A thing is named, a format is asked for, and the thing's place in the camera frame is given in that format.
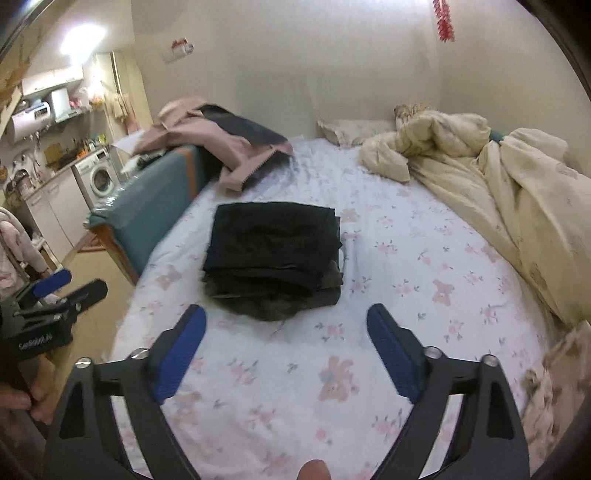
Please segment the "person's left hand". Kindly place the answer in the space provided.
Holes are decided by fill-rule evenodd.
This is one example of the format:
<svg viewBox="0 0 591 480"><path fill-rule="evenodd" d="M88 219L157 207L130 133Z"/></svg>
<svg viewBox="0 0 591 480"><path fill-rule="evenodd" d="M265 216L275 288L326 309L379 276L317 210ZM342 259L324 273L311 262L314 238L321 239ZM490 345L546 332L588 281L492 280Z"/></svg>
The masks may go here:
<svg viewBox="0 0 591 480"><path fill-rule="evenodd" d="M1 426L3 428L13 423L12 412L16 410L29 411L34 420L45 425L52 423L60 397L54 374L54 364L45 356L40 356L37 373L28 386L28 393L5 383L1 384Z"/></svg>

